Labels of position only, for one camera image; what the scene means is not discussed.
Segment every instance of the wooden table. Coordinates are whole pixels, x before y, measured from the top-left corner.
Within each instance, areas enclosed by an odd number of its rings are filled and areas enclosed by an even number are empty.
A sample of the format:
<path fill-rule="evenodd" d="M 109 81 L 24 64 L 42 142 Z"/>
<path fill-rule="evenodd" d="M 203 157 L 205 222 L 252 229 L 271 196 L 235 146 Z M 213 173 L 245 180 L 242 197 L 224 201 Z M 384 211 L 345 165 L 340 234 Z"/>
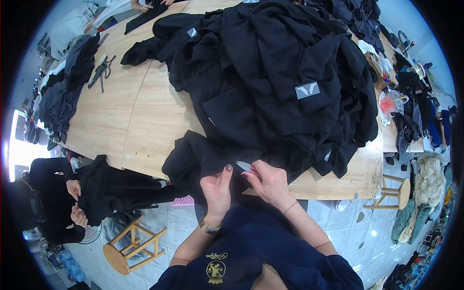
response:
<path fill-rule="evenodd" d="M 90 89 L 84 86 L 76 113 L 69 122 L 64 147 L 91 159 L 95 159 L 98 154 L 106 154 L 109 165 L 123 168 L 122 153 L 132 109 L 151 61 L 147 60 L 138 66 L 121 65 L 122 56 L 135 42 L 153 37 L 152 27 L 157 19 L 180 13 L 187 3 L 173 4 L 165 13 L 127 35 L 124 35 L 126 24 L 136 16 L 108 28 L 102 34 L 109 33 L 109 36 L 95 54 L 95 67 L 101 63 L 100 58 L 104 54 L 109 59 L 116 55 L 110 67 L 111 75 L 103 79 L 103 94 L 100 80 Z"/>
<path fill-rule="evenodd" d="M 205 13 L 234 6 L 241 1 L 191 0 L 181 11 Z M 103 95 L 99 88 L 82 92 L 77 112 L 71 120 L 66 145 L 90 158 L 97 154 L 107 154 L 110 165 L 116 168 L 168 179 L 161 167 L 174 149 L 174 141 L 181 138 L 187 130 L 203 135 L 204 131 L 193 111 L 189 95 L 176 92 L 170 85 L 164 63 L 153 60 L 137 67 L 123 67 L 119 64 L 122 55 L 134 42 L 152 36 L 151 24 L 147 23 L 145 26 L 133 31 L 137 33 L 137 37 L 131 39 L 131 44 L 121 44 L 118 48 L 112 46 L 111 51 L 109 46 L 103 45 L 97 52 L 97 58 L 102 53 L 111 56 L 116 54 L 118 57 L 113 64 L 117 65 L 112 67 L 120 66 L 119 72 L 115 77 L 113 74 L 116 71 L 113 71 L 112 76 L 106 80 L 105 87 L 108 90 Z M 108 31 L 110 37 L 114 37 L 113 43 L 128 36 L 122 34 L 125 25 L 118 24 L 112 28 L 112 31 Z M 383 152 L 382 131 L 379 130 L 373 142 L 358 149 L 348 164 L 348 172 L 342 178 L 337 178 L 332 172 L 322 177 L 311 168 L 290 184 L 290 191 L 299 199 L 372 198 L 381 186 Z"/>

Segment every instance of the wristwatch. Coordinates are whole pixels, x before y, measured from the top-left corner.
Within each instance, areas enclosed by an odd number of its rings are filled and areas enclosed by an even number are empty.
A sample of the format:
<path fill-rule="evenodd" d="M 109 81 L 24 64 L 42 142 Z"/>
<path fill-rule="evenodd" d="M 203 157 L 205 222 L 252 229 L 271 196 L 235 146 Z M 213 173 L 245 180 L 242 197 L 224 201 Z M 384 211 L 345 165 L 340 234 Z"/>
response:
<path fill-rule="evenodd" d="M 206 213 L 203 215 L 203 217 L 201 217 L 200 221 L 198 222 L 198 226 L 200 227 L 200 229 L 204 231 L 205 233 L 209 233 L 209 234 L 217 233 L 219 229 L 221 228 L 222 223 L 217 227 L 210 226 L 208 223 L 205 222 L 205 216 L 206 216 Z"/>

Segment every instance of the woman's right hand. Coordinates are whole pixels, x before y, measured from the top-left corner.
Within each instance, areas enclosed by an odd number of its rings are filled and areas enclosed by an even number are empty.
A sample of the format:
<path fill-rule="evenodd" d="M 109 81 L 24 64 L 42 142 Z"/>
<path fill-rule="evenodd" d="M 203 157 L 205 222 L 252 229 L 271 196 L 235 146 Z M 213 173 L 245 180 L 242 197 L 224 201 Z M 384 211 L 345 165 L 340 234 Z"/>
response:
<path fill-rule="evenodd" d="M 282 213 L 286 212 L 296 202 L 287 185 L 287 172 L 262 160 L 256 160 L 253 165 L 263 182 L 253 173 L 245 171 L 242 175 L 251 183 L 259 197 Z"/>
<path fill-rule="evenodd" d="M 85 228 L 87 226 L 87 223 L 89 222 L 89 219 L 84 213 L 84 210 L 82 208 L 79 208 L 79 205 L 76 204 L 73 205 L 71 209 L 71 220 L 78 226 L 81 226 Z"/>
<path fill-rule="evenodd" d="M 141 11 L 142 13 L 145 13 L 145 12 L 147 12 L 147 11 L 150 10 L 150 9 L 153 9 L 153 6 L 151 6 L 151 5 L 142 5 L 142 7 L 140 8 L 140 11 Z"/>

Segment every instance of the small scissors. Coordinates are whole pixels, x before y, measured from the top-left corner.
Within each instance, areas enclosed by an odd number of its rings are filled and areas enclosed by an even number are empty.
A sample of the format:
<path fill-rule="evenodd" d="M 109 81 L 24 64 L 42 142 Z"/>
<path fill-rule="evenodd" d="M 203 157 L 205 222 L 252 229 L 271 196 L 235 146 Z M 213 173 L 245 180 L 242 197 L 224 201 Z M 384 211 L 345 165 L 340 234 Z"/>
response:
<path fill-rule="evenodd" d="M 256 168 L 253 164 L 249 164 L 249 163 L 246 163 L 246 162 L 243 162 L 243 161 L 237 161 L 235 162 L 238 166 L 240 166 L 240 168 L 242 168 L 244 171 L 247 171 L 247 172 L 250 172 L 252 174 L 254 174 L 256 177 L 259 178 L 259 181 L 263 181 L 263 179 L 261 178 L 261 175 L 259 175 L 258 171 L 256 171 Z"/>

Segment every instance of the beige fabric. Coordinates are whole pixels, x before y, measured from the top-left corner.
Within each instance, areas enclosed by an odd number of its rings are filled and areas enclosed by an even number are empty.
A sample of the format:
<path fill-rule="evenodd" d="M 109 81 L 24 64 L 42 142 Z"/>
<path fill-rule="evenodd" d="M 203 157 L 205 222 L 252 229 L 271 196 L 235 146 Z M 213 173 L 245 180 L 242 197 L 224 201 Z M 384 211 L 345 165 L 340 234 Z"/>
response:
<path fill-rule="evenodd" d="M 440 159 L 433 156 L 417 158 L 420 171 L 416 174 L 414 200 L 416 206 L 429 204 L 432 208 L 445 197 L 445 175 L 441 170 Z"/>
<path fill-rule="evenodd" d="M 414 230 L 414 226 L 416 225 L 416 217 L 417 217 L 417 212 L 419 211 L 419 207 L 416 206 L 414 207 L 414 211 L 412 213 L 411 218 L 409 219 L 409 222 L 407 226 L 404 228 L 404 230 L 401 232 L 401 234 L 398 236 L 398 242 L 400 243 L 407 243 L 412 237 L 412 232 Z"/>

